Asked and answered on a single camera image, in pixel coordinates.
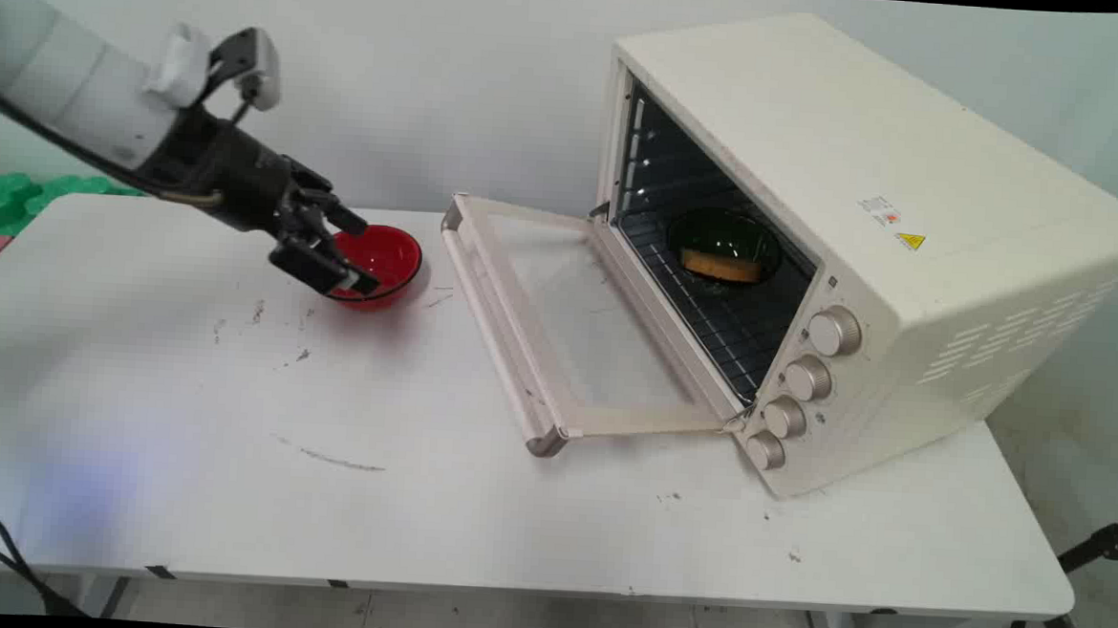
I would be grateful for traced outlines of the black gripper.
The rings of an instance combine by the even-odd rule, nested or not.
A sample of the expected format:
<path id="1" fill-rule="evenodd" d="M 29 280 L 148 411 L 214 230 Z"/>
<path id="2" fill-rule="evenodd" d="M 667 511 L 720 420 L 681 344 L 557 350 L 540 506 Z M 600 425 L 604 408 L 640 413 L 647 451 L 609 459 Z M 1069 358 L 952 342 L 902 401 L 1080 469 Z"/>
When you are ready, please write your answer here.
<path id="1" fill-rule="evenodd" d="M 368 222 L 334 194 L 326 178 L 276 154 L 229 120 L 203 107 L 181 111 L 138 185 L 153 196 L 176 193 L 239 231 L 280 232 L 274 268 L 328 297 L 369 298 L 379 282 L 361 268 L 360 237 Z"/>

